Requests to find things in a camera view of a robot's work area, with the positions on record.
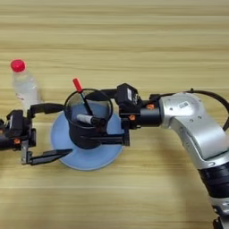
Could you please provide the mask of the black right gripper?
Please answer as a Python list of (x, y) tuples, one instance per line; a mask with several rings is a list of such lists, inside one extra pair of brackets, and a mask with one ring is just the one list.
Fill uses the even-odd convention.
[[(106, 101), (115, 97), (117, 89), (100, 89), (90, 92), (86, 99)], [(103, 136), (82, 136), (89, 145), (130, 145), (130, 130), (141, 127), (158, 127), (162, 124), (162, 115), (159, 106), (160, 96), (151, 94), (149, 100), (138, 99), (137, 103), (122, 102), (119, 105), (122, 134), (108, 134)]]

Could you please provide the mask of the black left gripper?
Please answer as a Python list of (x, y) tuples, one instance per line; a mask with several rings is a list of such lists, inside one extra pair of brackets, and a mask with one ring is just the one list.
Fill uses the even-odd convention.
[[(64, 110), (64, 105), (56, 103), (43, 103), (32, 105), (27, 116), (34, 118), (35, 114), (46, 115), (58, 113)], [(32, 121), (22, 120), (22, 127), (16, 131), (10, 126), (10, 121), (4, 122), (0, 119), (0, 151), (19, 150), (21, 152), (21, 163), (23, 165), (42, 165), (54, 162), (72, 152), (71, 148), (56, 149), (44, 152), (40, 156), (32, 156), (30, 148), (36, 146), (36, 129), (32, 127)]]

